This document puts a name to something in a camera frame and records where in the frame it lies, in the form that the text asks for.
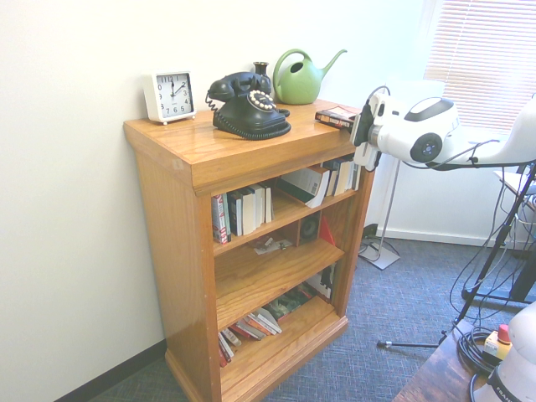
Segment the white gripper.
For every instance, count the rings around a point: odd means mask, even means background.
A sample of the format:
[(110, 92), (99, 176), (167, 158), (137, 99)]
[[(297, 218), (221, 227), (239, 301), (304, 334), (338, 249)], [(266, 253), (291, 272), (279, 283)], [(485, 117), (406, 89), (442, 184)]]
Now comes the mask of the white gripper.
[(351, 143), (356, 147), (353, 161), (369, 172), (378, 165), (377, 135), (384, 124), (386, 94), (372, 94), (356, 116), (351, 131)]

